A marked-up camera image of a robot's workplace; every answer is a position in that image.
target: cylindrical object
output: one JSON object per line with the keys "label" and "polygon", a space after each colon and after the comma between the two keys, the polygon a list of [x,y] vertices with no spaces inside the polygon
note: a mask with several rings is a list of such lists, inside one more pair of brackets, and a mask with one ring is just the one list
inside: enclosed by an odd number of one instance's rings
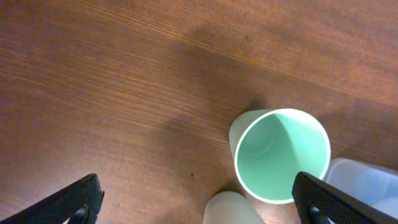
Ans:
{"label": "cylindrical object", "polygon": [[398,218],[398,172],[351,159],[333,159],[326,183]]}
{"label": "cylindrical object", "polygon": [[236,192],[222,192],[206,205],[203,224],[264,224],[250,201]]}
{"label": "cylindrical object", "polygon": [[295,109],[243,113],[229,130],[229,143],[240,183],[268,203],[293,202],[297,173],[322,179],[330,163],[325,129],[313,116]]}

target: wooden surface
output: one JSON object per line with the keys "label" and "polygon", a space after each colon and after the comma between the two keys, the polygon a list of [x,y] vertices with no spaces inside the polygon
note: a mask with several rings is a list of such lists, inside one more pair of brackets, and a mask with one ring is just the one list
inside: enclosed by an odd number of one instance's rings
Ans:
{"label": "wooden surface", "polygon": [[[201,223],[232,121],[297,108],[398,169],[395,1],[1,1],[0,219],[89,173],[98,223]],[[267,223],[293,204],[254,201]]]}

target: mint green cup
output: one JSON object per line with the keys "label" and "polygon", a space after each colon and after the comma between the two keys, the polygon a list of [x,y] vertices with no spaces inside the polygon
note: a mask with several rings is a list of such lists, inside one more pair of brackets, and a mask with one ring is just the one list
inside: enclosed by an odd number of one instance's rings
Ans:
{"label": "mint green cup", "polygon": [[330,163],[325,129],[313,116],[295,109],[243,113],[229,130],[229,143],[241,185],[267,203],[293,202],[297,173],[323,179]]}

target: white cup rim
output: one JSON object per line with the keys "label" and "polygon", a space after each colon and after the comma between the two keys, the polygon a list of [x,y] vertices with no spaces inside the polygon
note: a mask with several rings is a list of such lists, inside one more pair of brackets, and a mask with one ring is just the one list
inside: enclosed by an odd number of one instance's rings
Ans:
{"label": "white cup rim", "polygon": [[330,140],[329,137],[326,133],[325,128],[322,126],[322,124],[316,119],[314,118],[312,115],[310,115],[307,112],[301,111],[301,110],[296,110],[296,109],[291,109],[291,108],[284,108],[284,109],[276,109],[276,110],[271,110],[268,111],[266,113],[264,113],[263,115],[261,115],[260,117],[258,117],[257,119],[255,119],[243,132],[242,136],[239,138],[238,144],[236,145],[236,150],[234,153],[234,167],[235,167],[235,173],[236,176],[238,177],[239,182],[241,183],[241,185],[243,186],[243,188],[250,194],[252,195],[254,198],[262,201],[262,202],[267,202],[267,203],[272,203],[272,204],[285,204],[285,203],[291,203],[294,201],[293,199],[293,195],[292,198],[290,199],[286,199],[286,200],[270,200],[270,199],[266,199],[263,197],[258,196],[257,194],[255,194],[254,192],[252,192],[247,186],[246,184],[243,182],[239,172],[238,172],[238,153],[241,147],[241,143],[243,141],[243,139],[246,137],[247,133],[250,131],[250,129],[256,125],[260,120],[264,119],[265,117],[268,117],[269,115],[272,114],[276,114],[276,113],[280,113],[280,112],[285,112],[285,111],[289,111],[289,112],[296,112],[296,113],[303,113],[306,116],[311,117],[314,122],[319,126],[320,131],[322,132],[322,136],[326,142],[326,154],[327,154],[327,158],[326,158],[326,164],[322,170],[321,175],[318,177],[319,179],[323,179],[326,176],[326,173],[328,171],[329,168],[329,164],[330,164],[330,157],[331,157],[331,149],[330,149]]}

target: cup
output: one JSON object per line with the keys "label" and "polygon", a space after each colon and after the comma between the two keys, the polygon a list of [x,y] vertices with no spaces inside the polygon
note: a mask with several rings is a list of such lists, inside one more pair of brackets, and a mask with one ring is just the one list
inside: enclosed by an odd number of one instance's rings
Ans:
{"label": "cup", "polygon": [[330,163],[330,142],[313,116],[295,109],[255,110],[240,115],[229,130],[236,175],[256,199],[293,202],[300,171],[323,179]]}
{"label": "cup", "polygon": [[236,192],[222,192],[206,205],[203,224],[264,224],[250,201]]}

